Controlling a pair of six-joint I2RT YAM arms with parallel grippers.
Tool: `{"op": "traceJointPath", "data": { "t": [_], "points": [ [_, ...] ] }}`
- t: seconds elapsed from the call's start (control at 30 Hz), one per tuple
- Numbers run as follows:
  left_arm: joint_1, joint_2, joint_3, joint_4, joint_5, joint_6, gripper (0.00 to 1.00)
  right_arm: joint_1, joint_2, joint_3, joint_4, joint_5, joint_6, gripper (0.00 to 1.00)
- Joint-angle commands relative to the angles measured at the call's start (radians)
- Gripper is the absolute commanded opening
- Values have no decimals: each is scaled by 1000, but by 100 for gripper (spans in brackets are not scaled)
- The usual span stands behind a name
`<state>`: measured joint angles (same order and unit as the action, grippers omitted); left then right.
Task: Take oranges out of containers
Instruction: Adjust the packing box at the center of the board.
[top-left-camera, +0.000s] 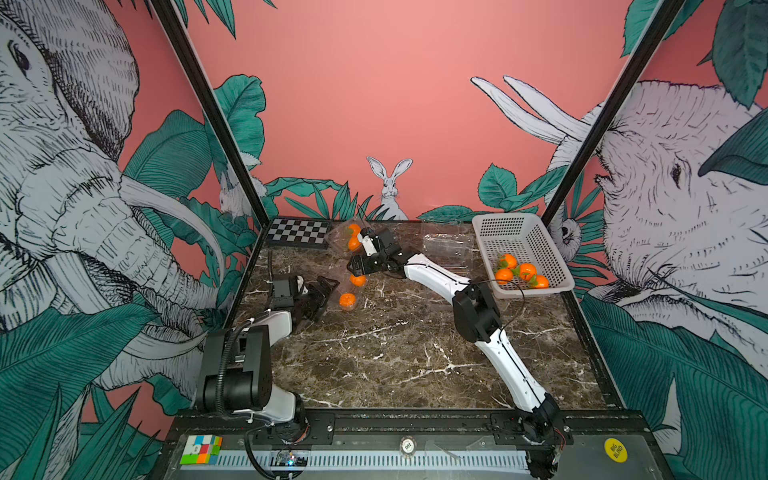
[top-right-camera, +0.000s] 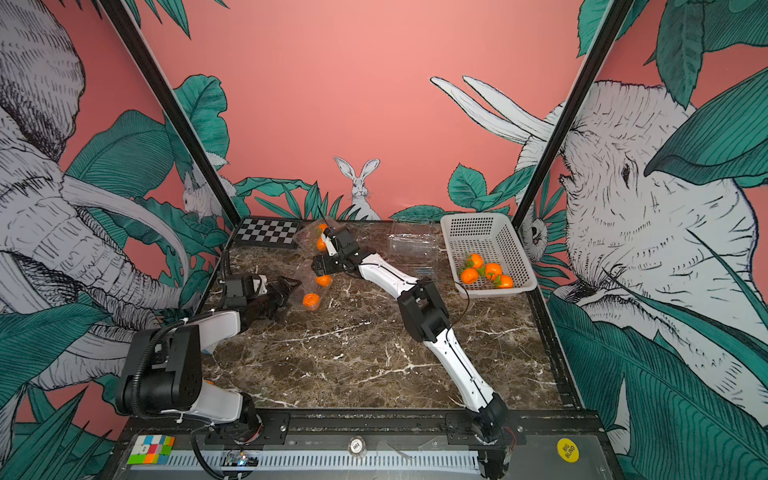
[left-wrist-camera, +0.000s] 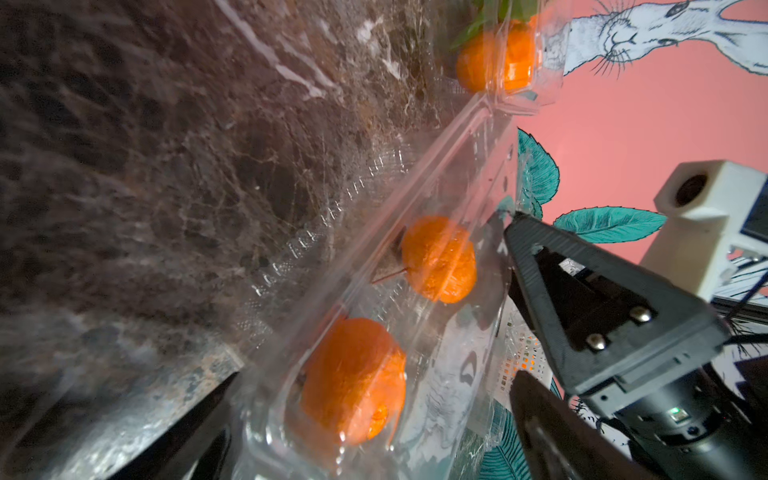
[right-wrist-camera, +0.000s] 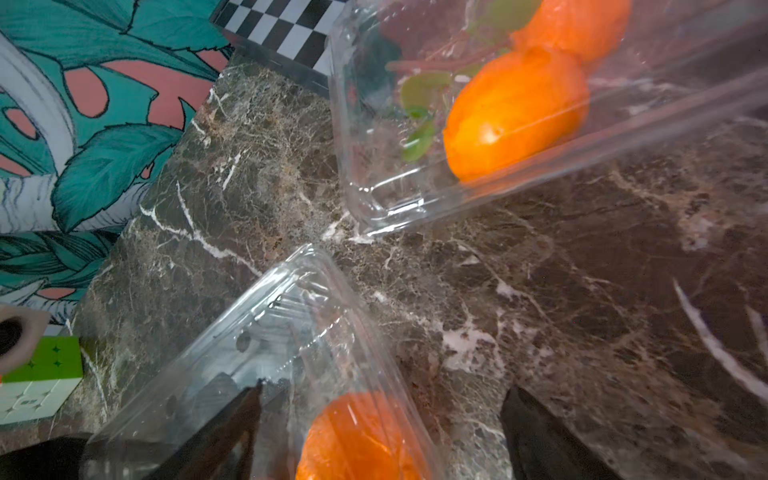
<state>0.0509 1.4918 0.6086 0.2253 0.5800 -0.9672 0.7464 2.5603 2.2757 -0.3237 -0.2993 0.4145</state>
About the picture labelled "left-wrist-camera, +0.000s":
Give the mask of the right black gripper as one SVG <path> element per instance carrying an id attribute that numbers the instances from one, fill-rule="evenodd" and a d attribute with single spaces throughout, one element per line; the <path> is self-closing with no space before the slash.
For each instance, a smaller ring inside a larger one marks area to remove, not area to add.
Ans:
<path id="1" fill-rule="evenodd" d="M 509 296 L 569 395 L 668 479 L 765 479 L 767 387 L 744 399 L 699 368 L 729 338 L 710 304 L 578 236 L 517 213 L 504 232 Z M 652 479 L 534 376 L 510 403 L 534 479 Z"/>

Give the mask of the clear clamshell container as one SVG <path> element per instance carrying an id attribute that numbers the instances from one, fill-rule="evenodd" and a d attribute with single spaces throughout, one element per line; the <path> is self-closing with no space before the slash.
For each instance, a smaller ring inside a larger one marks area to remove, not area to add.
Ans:
<path id="1" fill-rule="evenodd" d="M 431 1 L 438 75 L 456 93 L 483 94 L 510 113 L 537 113 L 563 85 L 571 5 Z"/>
<path id="2" fill-rule="evenodd" d="M 497 197 L 515 188 L 518 129 L 478 95 L 442 131 L 396 142 L 322 223 L 303 230 L 245 291 L 235 323 L 249 364 L 234 409 L 233 479 L 446 479 L 477 408 L 489 410 L 488 361 L 509 271 Z M 425 216 L 470 233 L 477 281 L 456 304 L 406 279 L 401 245 Z M 382 324 L 406 354 L 395 425 L 336 444 L 301 409 L 305 369 L 331 327 Z"/>

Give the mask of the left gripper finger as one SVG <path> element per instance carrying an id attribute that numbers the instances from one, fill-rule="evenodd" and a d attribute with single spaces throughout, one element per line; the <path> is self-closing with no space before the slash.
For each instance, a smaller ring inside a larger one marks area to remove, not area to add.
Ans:
<path id="1" fill-rule="evenodd" d="M 222 479 L 232 444 L 228 394 L 238 376 L 228 376 L 111 478 Z"/>

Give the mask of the white perforated plastic basket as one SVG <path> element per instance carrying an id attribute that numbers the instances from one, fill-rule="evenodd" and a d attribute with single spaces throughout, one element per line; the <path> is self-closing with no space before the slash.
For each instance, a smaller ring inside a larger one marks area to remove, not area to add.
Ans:
<path id="1" fill-rule="evenodd" d="M 501 404 L 509 404 L 512 383 L 520 372 L 527 372 L 558 397 L 561 396 L 541 342 L 509 298 L 502 304 L 489 367 L 487 389 L 491 397 Z"/>

